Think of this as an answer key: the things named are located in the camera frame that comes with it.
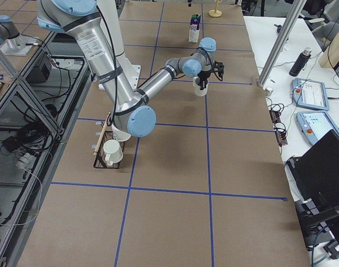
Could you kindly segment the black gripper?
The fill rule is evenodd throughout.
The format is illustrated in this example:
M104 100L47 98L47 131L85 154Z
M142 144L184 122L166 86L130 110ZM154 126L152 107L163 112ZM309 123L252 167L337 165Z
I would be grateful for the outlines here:
M223 81L225 66L223 62L213 61L207 71L201 71L198 74L200 78L200 90L206 89L206 79L213 73L219 81Z

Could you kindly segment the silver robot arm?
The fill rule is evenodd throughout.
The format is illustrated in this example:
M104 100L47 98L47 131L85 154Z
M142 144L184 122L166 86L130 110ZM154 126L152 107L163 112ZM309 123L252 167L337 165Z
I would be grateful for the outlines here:
M198 95L206 94L211 74L223 78L224 65L214 60L216 41L206 37L190 56L169 59L138 85L141 67L132 65L124 53L115 1L37 1L37 8L40 27L76 40L113 102L110 124L131 136L153 131L156 114L148 102L178 75L192 78Z
M19 30L11 18L7 15L0 15L0 45L7 39L15 39L19 37L19 35Z

